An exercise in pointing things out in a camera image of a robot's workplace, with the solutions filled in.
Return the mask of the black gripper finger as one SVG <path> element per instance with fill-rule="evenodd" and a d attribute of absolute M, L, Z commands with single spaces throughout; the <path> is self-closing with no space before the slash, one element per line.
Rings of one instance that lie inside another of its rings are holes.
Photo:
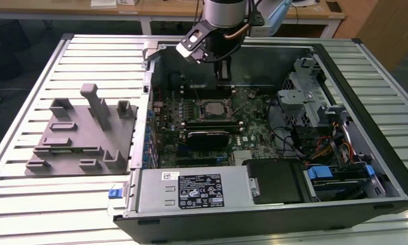
<path fill-rule="evenodd" d="M 232 57 L 228 56 L 222 60 L 214 62 L 214 77 L 217 80 L 230 80 L 230 61 Z"/>

